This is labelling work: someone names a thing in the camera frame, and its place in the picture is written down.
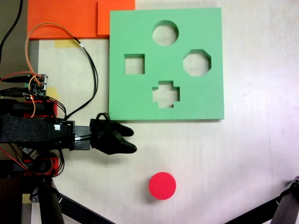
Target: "orange foam block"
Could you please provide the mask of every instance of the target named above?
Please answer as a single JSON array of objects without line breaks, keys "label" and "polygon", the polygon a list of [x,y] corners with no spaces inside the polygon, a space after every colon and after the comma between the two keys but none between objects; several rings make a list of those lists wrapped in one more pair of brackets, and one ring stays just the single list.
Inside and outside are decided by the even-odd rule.
[{"label": "orange foam block", "polygon": [[109,38],[110,11],[135,10],[135,0],[98,0],[98,36]]},{"label": "orange foam block", "polygon": [[[43,22],[65,26],[75,37],[108,38],[110,11],[135,10],[135,0],[28,0],[27,33]],[[70,39],[62,29],[45,26],[31,40]]]}]

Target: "red foam disc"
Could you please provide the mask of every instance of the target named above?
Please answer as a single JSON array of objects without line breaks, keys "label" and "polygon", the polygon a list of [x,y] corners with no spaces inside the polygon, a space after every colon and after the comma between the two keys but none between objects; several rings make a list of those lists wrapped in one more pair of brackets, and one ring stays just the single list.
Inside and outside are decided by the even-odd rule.
[{"label": "red foam disc", "polygon": [[166,200],[176,191],[176,180],[166,172],[157,173],[149,181],[149,191],[154,198]]}]

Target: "yellow tape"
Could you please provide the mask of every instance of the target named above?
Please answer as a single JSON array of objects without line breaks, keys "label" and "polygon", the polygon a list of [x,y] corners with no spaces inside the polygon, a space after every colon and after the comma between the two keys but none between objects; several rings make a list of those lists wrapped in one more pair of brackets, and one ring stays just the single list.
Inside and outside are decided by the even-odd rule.
[{"label": "yellow tape", "polygon": [[80,48],[79,44],[74,40],[54,40],[55,48]]},{"label": "yellow tape", "polygon": [[23,200],[22,200],[23,204],[31,204],[30,194],[23,194],[22,198],[23,198]]},{"label": "yellow tape", "polygon": [[47,87],[47,96],[59,100],[56,87]]}]

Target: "green foam board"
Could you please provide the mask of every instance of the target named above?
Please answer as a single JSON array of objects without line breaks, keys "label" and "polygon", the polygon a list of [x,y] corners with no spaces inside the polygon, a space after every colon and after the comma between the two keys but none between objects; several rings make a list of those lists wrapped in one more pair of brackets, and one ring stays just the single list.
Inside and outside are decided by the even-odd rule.
[{"label": "green foam board", "polygon": [[[152,38],[160,24],[178,31],[170,46]],[[183,68],[189,53],[202,52],[210,70],[200,77]],[[144,57],[143,74],[126,75],[125,58]],[[112,11],[110,16],[109,114],[115,120],[223,119],[220,8]],[[171,82],[179,89],[172,108],[153,102],[153,89]]]}]

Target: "square hole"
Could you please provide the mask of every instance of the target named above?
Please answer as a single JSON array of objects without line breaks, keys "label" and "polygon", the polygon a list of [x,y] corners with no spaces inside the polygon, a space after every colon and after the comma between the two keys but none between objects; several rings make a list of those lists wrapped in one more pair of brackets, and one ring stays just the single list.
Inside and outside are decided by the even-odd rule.
[{"label": "square hole", "polygon": [[142,75],[145,73],[144,54],[125,55],[125,74]]}]

